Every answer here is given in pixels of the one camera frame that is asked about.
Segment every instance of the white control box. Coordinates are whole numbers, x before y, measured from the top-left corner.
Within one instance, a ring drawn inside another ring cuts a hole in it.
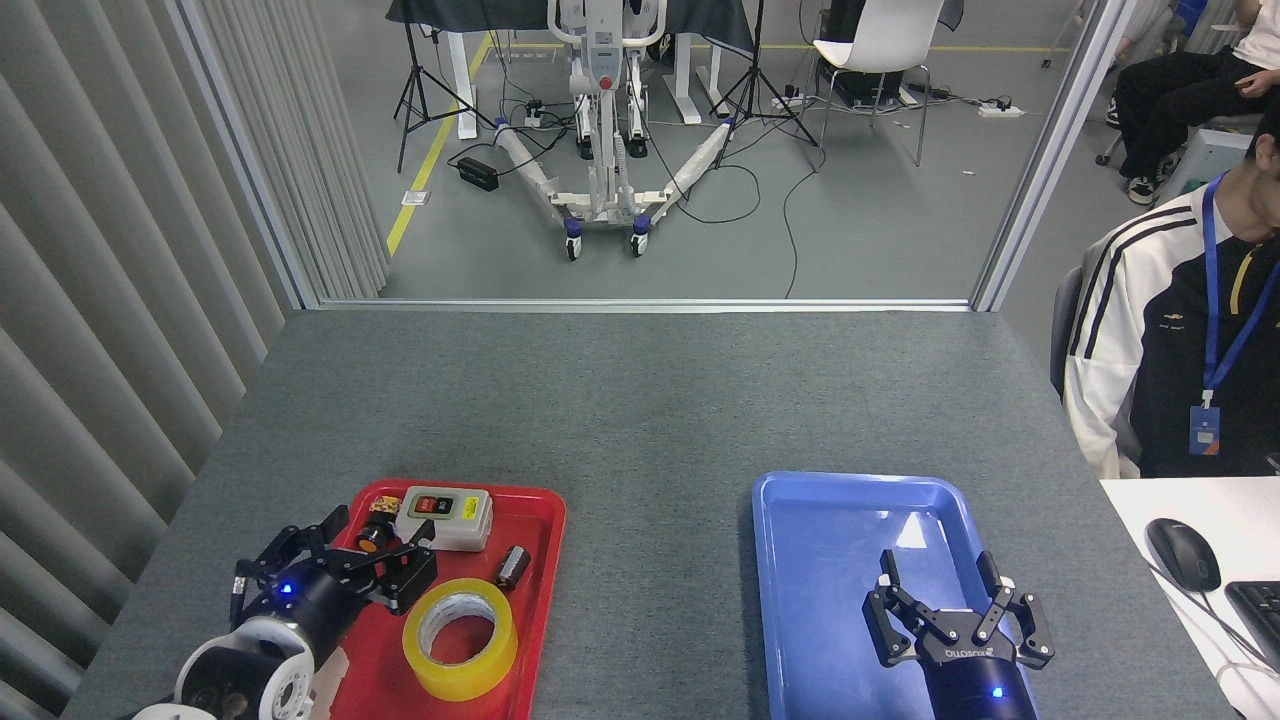
[[[396,534],[410,538],[422,520],[435,521],[431,550],[480,552],[493,529],[493,498],[483,489],[413,486],[396,515]]]

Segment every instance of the power strip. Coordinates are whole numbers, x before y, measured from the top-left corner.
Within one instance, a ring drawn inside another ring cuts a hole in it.
[[[1020,118],[1027,113],[1018,109],[1016,105],[1010,105],[1009,108],[1001,110],[1000,108],[992,108],[989,105],[983,105],[978,108],[979,118]]]

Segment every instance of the sitting person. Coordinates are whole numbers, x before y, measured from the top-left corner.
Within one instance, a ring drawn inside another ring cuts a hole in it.
[[[1151,205],[1164,182],[1162,160],[1187,141],[1187,128],[1215,115],[1261,113],[1280,85],[1280,0],[1235,0],[1249,33],[1215,55],[1174,53],[1129,65],[1116,81],[1124,138],[1120,174],[1129,199]]]
[[[1240,165],[1085,252],[1062,404],[1098,477],[1272,473],[1266,456],[1280,451],[1277,137],[1280,101]],[[1206,347],[1215,333],[1216,346]]]
[[[1128,60],[1129,50],[1135,46],[1155,49],[1160,38],[1165,35],[1165,28],[1169,27],[1170,18],[1174,17],[1172,10],[1169,9],[1167,0],[1132,1],[1134,4],[1133,14],[1129,15],[1129,22],[1124,26],[1124,33],[1116,45],[1112,63]],[[1134,60],[1146,60],[1146,56],[1138,56]]]

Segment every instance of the yellow floor line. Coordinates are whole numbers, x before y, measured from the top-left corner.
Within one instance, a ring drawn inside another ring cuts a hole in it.
[[[512,42],[512,47],[518,47],[522,50],[545,50],[563,47],[563,42]],[[690,45],[696,50],[705,50],[710,45],[705,42],[695,42]],[[803,44],[763,44],[760,50],[812,50],[813,45]],[[1030,47],[1019,45],[934,45],[931,50],[940,50],[945,53],[1048,53],[1048,47]],[[1070,47],[1059,47],[1059,53],[1069,53]]]
[[[493,44],[489,41],[489,35],[485,33],[484,40],[480,41],[480,47],[476,49],[476,54],[471,56],[471,64],[467,65],[467,72],[474,78],[476,77],[476,70],[480,69],[480,63],[484,61],[484,56],[489,53],[489,47]],[[449,110],[457,110],[457,101],[449,106]],[[426,158],[422,159],[422,167],[417,170],[417,177],[413,178],[413,184],[410,190],[422,190],[426,187],[426,179],[431,177],[431,169],[435,168],[435,163],[440,159],[440,152],[444,150],[444,143],[449,140],[449,133],[453,132],[453,126],[457,120],[457,115],[449,115],[444,118],[440,123],[440,129],[435,132],[435,140],[431,141],[431,149],[426,151]],[[404,231],[408,228],[408,222],[413,218],[413,210],[417,205],[404,205],[401,208],[399,215],[396,217],[396,223],[392,225],[392,232],[387,236],[387,251],[392,256],[399,249],[401,240],[404,237]]]

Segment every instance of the small yellow object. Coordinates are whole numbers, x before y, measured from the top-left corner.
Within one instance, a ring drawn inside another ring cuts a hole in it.
[[[431,643],[440,630],[470,615],[493,623],[493,637],[484,650],[465,662],[445,664],[433,659]],[[401,646],[422,689],[448,702],[475,700],[498,687],[516,664],[511,605],[493,583],[479,578],[440,583],[413,605]]]
[[[399,498],[394,495],[380,495],[369,503],[370,512],[399,512]]]

